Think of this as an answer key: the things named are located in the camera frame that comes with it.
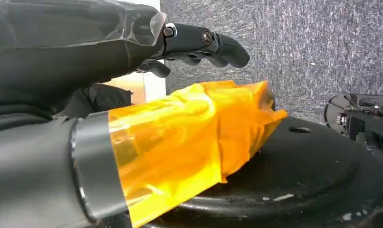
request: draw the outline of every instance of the clear plastic wrap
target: clear plastic wrap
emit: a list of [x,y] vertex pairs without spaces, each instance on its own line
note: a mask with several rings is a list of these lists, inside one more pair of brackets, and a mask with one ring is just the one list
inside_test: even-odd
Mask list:
[[0,50],[127,40],[155,45],[166,15],[122,0],[0,0]]
[[163,99],[109,111],[109,131],[134,227],[239,170],[285,111],[267,83],[208,82]]

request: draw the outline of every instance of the black cloth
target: black cloth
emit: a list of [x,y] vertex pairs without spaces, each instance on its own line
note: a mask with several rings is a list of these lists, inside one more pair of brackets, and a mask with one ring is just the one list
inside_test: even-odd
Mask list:
[[130,106],[131,94],[131,91],[95,83],[75,91],[65,108],[55,116],[86,117],[91,113]]

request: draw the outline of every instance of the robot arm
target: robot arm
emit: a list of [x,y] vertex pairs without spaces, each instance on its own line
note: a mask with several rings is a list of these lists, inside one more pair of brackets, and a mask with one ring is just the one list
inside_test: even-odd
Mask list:
[[224,36],[180,24],[171,34],[163,21],[122,1],[0,0],[0,227],[88,227],[126,211],[107,112],[52,120],[75,90],[159,59],[249,60]]

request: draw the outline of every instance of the gray carpet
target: gray carpet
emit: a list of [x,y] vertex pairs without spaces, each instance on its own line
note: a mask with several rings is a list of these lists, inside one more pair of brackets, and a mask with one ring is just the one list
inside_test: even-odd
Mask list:
[[278,108],[321,123],[338,93],[383,95],[383,0],[161,0],[171,22],[232,36],[243,69],[170,62],[168,92],[196,82],[268,80]]

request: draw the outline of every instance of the screw hole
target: screw hole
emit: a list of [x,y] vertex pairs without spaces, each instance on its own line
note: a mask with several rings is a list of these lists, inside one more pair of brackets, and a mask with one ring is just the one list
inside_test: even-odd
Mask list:
[[312,130],[310,130],[307,127],[290,127],[289,131],[294,132],[294,133],[306,133],[307,134],[307,133],[310,133]]

